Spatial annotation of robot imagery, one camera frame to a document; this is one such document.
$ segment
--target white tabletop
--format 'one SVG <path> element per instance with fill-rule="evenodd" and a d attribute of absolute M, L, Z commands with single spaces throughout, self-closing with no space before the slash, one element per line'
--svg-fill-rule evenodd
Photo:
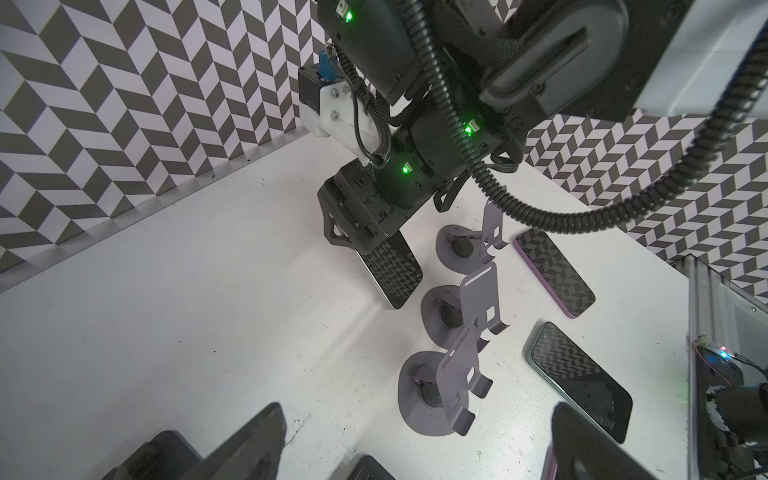
<path fill-rule="evenodd" d="M 99 479 L 165 429 L 205 456 L 277 401 L 283 480 L 341 480 L 361 453 L 398 479 L 538 479 L 558 402 L 522 352 L 539 320 L 631 394 L 623 447 L 658 478 L 686 475 L 687 279 L 619 230 L 552 236 L 597 297 L 573 320 L 511 247 L 497 252 L 510 327 L 480 355 L 493 388 L 470 398 L 466 437 L 411 431 L 398 373 L 438 350 L 419 304 L 462 278 L 435 234 L 479 230 L 484 197 L 470 181 L 448 213 L 429 202 L 403 227 L 424 280 L 391 310 L 322 235 L 317 189 L 349 160 L 306 135 L 0 294 L 0 476 Z M 538 207 L 586 210 L 527 164 L 498 178 Z"/>

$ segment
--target black corrugated tube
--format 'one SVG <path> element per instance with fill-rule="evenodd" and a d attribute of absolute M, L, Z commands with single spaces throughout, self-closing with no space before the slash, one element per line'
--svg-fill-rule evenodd
<path fill-rule="evenodd" d="M 358 140 L 360 149 L 369 158 L 369 160 L 371 160 L 371 163 L 374 167 L 384 167 L 386 162 L 389 160 L 389 155 L 392 153 L 392 131 L 389 129 L 389 124 L 387 124 L 386 120 L 382 116 L 382 113 L 379 110 L 379 106 L 376 104 L 376 99 L 373 97 L 373 94 L 368 91 L 366 83 L 357 74 L 355 65 L 349 60 L 349 57 L 346 56 L 344 50 L 342 50 L 340 46 L 335 43 L 333 46 L 336 49 L 336 56 L 339 58 L 339 66 L 341 67 L 344 75 L 347 77 L 349 87 L 352 89 L 355 96 L 360 100 L 360 103 L 362 104 L 362 110 L 366 113 L 366 115 L 371 117 L 373 124 L 376 126 L 376 131 L 379 133 L 379 147 L 376 148 L 371 154 L 368 154 L 365 146 L 362 145 L 362 141 Z"/>
<path fill-rule="evenodd" d="M 674 167 L 641 192 L 617 204 L 582 214 L 557 214 L 521 202 L 506 192 L 493 177 L 474 144 L 464 135 L 458 105 L 449 88 L 444 60 L 422 0 L 401 0 L 400 7 L 422 70 L 432 86 L 432 95 L 437 100 L 451 138 L 475 182 L 485 196 L 507 215 L 530 227 L 548 232 L 587 233 L 604 230 L 644 217 L 661 208 L 709 172 L 717 154 L 735 135 L 768 82 L 766 22 L 714 110 L 705 120 L 703 128 Z"/>

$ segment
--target geometric patterned wallpaper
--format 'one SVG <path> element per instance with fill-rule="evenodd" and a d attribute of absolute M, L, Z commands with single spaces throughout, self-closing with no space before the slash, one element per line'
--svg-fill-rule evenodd
<path fill-rule="evenodd" d="M 667 171 L 703 120 L 636 111 L 623 124 L 614 124 L 555 115 L 528 135 L 526 161 L 585 204 L 603 207 Z M 693 254 L 768 303 L 766 166 L 768 121 L 750 121 L 705 178 L 622 230 L 665 260 Z"/>
<path fill-rule="evenodd" d="M 0 271 L 295 128 L 310 0 L 0 0 Z"/>

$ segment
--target silver smartphone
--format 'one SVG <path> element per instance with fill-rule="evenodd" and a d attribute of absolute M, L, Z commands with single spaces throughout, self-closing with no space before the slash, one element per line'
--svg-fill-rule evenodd
<path fill-rule="evenodd" d="M 624 443 L 632 397 L 552 322 L 541 328 L 528 363 L 616 443 Z"/>

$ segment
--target red wire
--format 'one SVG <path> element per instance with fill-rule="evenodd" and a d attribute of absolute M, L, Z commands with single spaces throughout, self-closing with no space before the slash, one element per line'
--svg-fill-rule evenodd
<path fill-rule="evenodd" d="M 724 379 L 726 382 L 728 382 L 728 385 L 730 385 L 730 386 L 733 386 L 733 382 L 731 382 L 731 381 L 730 381 L 730 380 L 729 380 L 729 379 L 728 379 L 728 378 L 727 378 L 725 375 L 723 375 L 722 373 L 718 372 L 718 371 L 717 371 L 717 369 L 716 369 L 715 367 L 713 367 L 713 366 L 712 366 L 712 364 L 711 364 L 711 363 L 709 363 L 709 362 L 707 361 L 707 359 L 705 359 L 705 358 L 704 358 L 704 356 L 703 356 L 703 355 L 701 355 L 701 352 L 699 351 L 699 345 L 698 345 L 698 343 L 694 343 L 694 348 L 695 348 L 695 350 L 696 350 L 696 354 L 699 356 L 699 358 L 701 358 L 701 359 L 704 361 L 704 363 L 706 363 L 708 366 L 710 366 L 710 368 L 711 368 L 712 370 L 714 370 L 714 372 L 715 372 L 717 375 L 719 375 L 719 376 L 723 377 L 723 379 Z"/>

